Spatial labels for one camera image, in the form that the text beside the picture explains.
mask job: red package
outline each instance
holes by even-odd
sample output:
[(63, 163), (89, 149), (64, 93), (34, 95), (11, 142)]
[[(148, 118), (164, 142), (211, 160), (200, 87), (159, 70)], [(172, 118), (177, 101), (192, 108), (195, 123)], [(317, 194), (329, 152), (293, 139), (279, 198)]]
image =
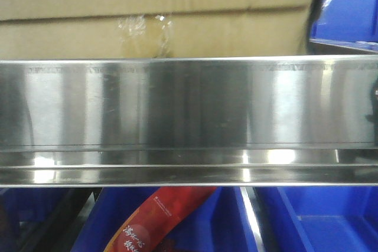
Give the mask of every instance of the red package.
[(161, 187), (123, 223), (104, 252), (151, 252), (216, 187)]

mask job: shelf lip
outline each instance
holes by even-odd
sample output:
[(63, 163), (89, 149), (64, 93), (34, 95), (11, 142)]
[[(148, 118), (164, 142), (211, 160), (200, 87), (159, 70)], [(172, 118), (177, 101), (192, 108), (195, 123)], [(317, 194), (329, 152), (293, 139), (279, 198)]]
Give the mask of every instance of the shelf lip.
[(0, 155), (0, 186), (378, 185), (375, 150), (160, 150)]

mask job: blue storage bin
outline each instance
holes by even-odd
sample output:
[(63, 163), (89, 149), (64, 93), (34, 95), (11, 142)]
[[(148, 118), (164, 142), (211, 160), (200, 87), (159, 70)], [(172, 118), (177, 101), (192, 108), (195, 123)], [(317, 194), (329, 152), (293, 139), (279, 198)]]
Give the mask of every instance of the blue storage bin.
[(0, 204), (6, 212), (6, 218), (12, 229), (12, 234), (19, 235), (19, 219), (17, 211), (17, 198), (15, 189), (0, 189)]
[(378, 187), (259, 188), (282, 251), (378, 251)]
[[(105, 188), (71, 252), (102, 252), (124, 221), (157, 188)], [(218, 188), (167, 236), (193, 252), (257, 251), (240, 188)]]
[(68, 188), (17, 188), (19, 221), (42, 222), (68, 192)]
[(312, 37), (340, 41), (378, 41), (377, 0), (323, 0)]

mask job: metal rail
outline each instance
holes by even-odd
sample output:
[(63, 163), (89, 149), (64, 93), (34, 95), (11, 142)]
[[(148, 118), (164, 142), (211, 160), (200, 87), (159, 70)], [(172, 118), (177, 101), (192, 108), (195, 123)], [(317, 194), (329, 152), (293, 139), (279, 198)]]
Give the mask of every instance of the metal rail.
[(0, 184), (378, 184), (377, 96), (376, 55), (0, 61)]

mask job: brushed metal surface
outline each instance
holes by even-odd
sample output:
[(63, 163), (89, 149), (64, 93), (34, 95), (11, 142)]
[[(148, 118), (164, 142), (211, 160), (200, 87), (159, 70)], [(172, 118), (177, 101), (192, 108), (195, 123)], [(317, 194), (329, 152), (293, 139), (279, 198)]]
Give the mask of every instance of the brushed metal surface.
[(378, 55), (0, 61), (0, 184), (378, 184), (377, 87)]
[(0, 149), (366, 148), (377, 79), (374, 55), (0, 61)]

